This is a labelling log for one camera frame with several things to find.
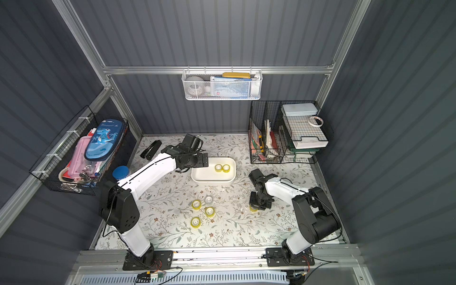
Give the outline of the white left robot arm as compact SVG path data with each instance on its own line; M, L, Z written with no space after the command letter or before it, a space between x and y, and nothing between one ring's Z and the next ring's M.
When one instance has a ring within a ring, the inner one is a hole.
M209 157L203 152L203 145L200 138L186 134L179 144L166 146L138 171L115 183L109 181L103 185L100 216L133 256L143 258L153 255L153 245L139 225L139 198L174 171L184 173L192 168L208 167Z

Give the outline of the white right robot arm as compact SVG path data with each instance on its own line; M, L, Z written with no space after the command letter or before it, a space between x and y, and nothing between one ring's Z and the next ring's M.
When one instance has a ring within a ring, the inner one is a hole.
M342 228L328 197L320 187L303 188L276 174L264 175L259 169L249 174L255 190L249 205L254 210L269 210L275 199L293 207L298 230L282 242L282 255L294 258L312 245Z

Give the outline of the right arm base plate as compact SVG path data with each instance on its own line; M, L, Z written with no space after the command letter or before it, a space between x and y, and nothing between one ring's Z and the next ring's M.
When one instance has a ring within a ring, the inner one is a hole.
M307 248L299 254L292 254L284 248L267 248L262 258L266 259L269 267L309 267L315 264L311 248Z

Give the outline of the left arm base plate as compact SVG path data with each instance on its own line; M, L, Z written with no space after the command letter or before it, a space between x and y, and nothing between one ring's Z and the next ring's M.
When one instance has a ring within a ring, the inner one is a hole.
M127 250L123 271L152 271L168 270L171 268L173 251L147 251L144 256L137 257L130 250Z

